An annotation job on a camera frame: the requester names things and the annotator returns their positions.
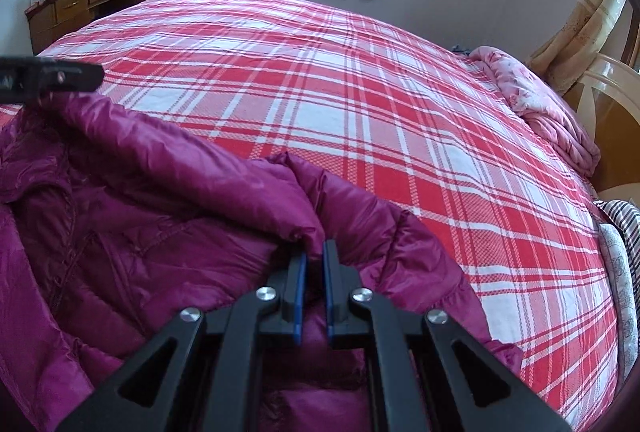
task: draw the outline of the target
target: wooden headboard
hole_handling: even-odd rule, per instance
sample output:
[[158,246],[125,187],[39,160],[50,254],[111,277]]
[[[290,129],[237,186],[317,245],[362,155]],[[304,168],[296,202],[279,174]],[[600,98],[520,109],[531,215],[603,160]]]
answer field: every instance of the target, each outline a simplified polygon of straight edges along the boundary
[[598,195],[640,205],[640,74],[599,54],[564,100],[602,153],[591,178]]

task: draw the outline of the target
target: black bracket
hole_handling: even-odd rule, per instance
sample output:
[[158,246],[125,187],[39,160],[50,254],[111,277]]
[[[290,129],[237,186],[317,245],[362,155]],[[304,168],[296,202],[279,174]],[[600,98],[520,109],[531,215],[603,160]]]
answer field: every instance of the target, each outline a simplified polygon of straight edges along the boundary
[[231,307],[182,310],[56,430],[254,430],[262,351],[300,345],[305,271],[301,253]]
[[332,241],[323,269],[331,345],[365,349],[374,432],[571,431],[442,309],[396,309],[340,264]]
[[[442,309],[396,309],[332,241],[322,267],[330,345],[364,349],[374,432],[570,432]],[[255,431],[263,351],[301,342],[305,271],[298,254],[231,307],[182,310],[57,431]]]
[[102,66],[43,57],[0,57],[0,104],[24,104],[44,93],[93,93]]

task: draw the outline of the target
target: metal screw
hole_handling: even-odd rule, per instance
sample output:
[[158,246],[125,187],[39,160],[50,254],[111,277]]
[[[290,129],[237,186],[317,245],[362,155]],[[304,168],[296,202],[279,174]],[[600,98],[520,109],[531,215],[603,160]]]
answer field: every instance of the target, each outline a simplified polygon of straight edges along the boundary
[[201,315],[202,313],[196,307],[188,307],[180,311],[180,318],[185,322],[195,322]]
[[449,320],[449,315],[442,309],[432,309],[427,313],[427,320],[432,324],[445,324]]
[[276,298],[276,295],[276,290],[271,286],[262,286],[255,290],[255,296],[260,300],[264,300],[265,302],[273,300],[274,298]]
[[351,292],[351,298],[356,302],[370,302],[373,298],[373,292],[369,288],[359,287]]

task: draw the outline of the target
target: purple down jacket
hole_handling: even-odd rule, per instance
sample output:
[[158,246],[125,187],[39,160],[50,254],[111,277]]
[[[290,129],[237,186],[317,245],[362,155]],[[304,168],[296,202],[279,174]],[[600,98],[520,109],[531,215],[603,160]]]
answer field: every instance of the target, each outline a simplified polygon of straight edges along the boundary
[[331,351],[325,238],[397,306],[442,307],[514,372],[478,297],[411,213],[290,154],[245,161],[98,95],[26,108],[0,135],[0,378],[51,431],[181,308],[231,304],[279,245],[310,258],[303,345],[265,358],[260,430],[367,430],[363,357]]

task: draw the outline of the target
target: bed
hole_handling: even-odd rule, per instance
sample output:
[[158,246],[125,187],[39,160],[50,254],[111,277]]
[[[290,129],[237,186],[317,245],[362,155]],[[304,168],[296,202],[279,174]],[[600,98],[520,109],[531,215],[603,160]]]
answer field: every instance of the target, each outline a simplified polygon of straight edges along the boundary
[[[287,150],[418,216],[481,298],[521,378],[576,429],[616,392],[616,311],[591,186],[475,62],[297,0],[150,0],[42,56],[246,158]],[[15,114],[2,108],[0,122]]]

